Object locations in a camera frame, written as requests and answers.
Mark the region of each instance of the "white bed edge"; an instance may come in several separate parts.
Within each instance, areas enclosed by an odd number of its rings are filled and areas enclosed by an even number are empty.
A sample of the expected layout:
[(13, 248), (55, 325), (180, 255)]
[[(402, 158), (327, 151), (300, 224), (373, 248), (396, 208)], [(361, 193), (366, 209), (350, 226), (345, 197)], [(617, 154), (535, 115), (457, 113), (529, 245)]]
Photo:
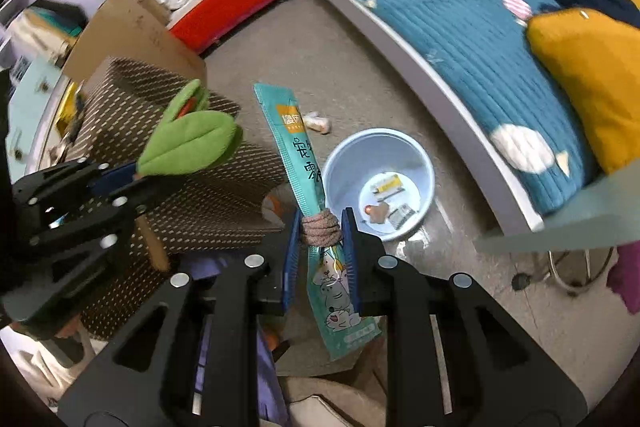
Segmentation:
[(504, 235), (538, 230), (541, 216), (469, 110), (431, 65), (356, 0), (328, 0), (396, 68), (446, 133), (482, 190)]

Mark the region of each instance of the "bed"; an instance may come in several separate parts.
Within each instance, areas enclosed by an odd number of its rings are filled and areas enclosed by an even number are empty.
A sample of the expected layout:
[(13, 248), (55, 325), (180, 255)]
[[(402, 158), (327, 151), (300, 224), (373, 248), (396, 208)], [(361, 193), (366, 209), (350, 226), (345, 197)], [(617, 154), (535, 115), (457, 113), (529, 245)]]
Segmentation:
[[(577, 240), (580, 232), (570, 234), (567, 246), (558, 232), (576, 219), (587, 232), (593, 225), (584, 215), (593, 217), (593, 206), (567, 202), (598, 168), (565, 93), (529, 53), (522, 22), (502, 0), (329, 1), (401, 73), (465, 161), (501, 229), (479, 240), (479, 250), (620, 244), (611, 243), (608, 233), (587, 244)], [(540, 5), (556, 5), (524, 1), (534, 12)], [(621, 174), (623, 182), (634, 169)], [(618, 214), (615, 208), (615, 219)], [(612, 221), (610, 213), (606, 221)], [(637, 235), (635, 223), (614, 234), (617, 239)], [(503, 241), (509, 237), (513, 241)]]

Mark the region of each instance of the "wooden handle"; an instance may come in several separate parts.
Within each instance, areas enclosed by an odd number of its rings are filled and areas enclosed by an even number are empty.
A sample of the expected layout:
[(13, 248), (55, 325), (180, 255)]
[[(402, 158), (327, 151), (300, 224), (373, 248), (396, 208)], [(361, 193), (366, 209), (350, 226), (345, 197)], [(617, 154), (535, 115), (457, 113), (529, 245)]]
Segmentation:
[(140, 229), (140, 233), (145, 240), (146, 247), (149, 251), (149, 262), (156, 270), (161, 272), (169, 271), (169, 256), (166, 253), (166, 248), (156, 233), (151, 230), (149, 222), (146, 220), (146, 216), (139, 216), (136, 218), (136, 224)]

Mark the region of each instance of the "magenta cloth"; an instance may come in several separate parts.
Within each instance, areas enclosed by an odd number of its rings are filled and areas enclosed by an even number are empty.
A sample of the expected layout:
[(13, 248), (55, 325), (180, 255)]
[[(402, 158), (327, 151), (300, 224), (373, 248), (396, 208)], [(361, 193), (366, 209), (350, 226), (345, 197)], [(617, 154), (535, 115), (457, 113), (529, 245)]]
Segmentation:
[(609, 270), (607, 286), (620, 295), (629, 313), (640, 312), (640, 241), (618, 247), (618, 262)]

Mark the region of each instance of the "purple fabric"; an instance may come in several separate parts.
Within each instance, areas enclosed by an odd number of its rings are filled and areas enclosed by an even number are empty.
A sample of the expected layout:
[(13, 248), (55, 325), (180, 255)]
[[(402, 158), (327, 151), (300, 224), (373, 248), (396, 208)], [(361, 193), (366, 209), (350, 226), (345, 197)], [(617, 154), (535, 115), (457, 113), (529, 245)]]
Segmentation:
[(609, 270), (607, 286), (620, 295), (629, 313), (640, 312), (640, 241), (618, 247), (618, 262)]
[[(239, 250), (216, 250), (216, 251), (193, 251), (182, 255), (180, 270), (187, 272), (194, 280), (212, 277), (220, 273), (227, 266), (228, 260), (232, 257), (244, 257), (251, 253), (247, 249)], [(211, 317), (207, 317), (205, 328), (200, 342), (200, 358), (198, 360), (198, 370), (196, 372), (195, 389), (202, 392), (204, 383), (204, 365), (207, 362), (207, 347), (209, 346), (209, 335), (211, 334)], [(267, 342), (257, 325), (257, 376), (258, 376), (258, 413), (260, 418), (275, 424), (287, 427), (289, 425), (289, 413), (284, 403), (282, 390), (276, 376), (276, 367), (271, 357), (271, 351)]]

